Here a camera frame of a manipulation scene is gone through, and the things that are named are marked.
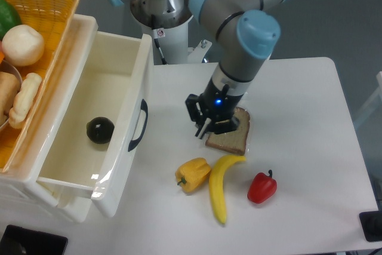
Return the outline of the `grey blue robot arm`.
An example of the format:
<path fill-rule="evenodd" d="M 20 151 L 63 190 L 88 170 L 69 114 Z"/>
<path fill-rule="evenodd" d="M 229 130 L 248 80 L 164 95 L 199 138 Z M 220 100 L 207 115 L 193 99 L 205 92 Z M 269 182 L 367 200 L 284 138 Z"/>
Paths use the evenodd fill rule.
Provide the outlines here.
<path fill-rule="evenodd" d="M 281 35 L 279 23 L 265 10 L 284 1 L 189 0 L 195 19 L 224 49 L 204 92 L 190 94 L 185 101 L 198 128 L 196 137 L 239 127 L 235 108 Z"/>

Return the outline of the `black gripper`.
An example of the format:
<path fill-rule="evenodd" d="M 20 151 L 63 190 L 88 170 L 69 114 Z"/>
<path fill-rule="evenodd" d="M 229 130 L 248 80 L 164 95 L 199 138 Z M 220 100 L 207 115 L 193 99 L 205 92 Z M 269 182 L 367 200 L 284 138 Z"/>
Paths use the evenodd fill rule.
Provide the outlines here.
<path fill-rule="evenodd" d="M 223 134 L 237 130 L 240 121 L 234 113 L 242 95 L 228 95 L 229 88 L 229 84 L 224 84 L 219 90 L 211 79 L 202 94 L 189 94 L 185 104 L 191 121 L 198 128 L 195 137 L 203 139 L 206 133 Z"/>

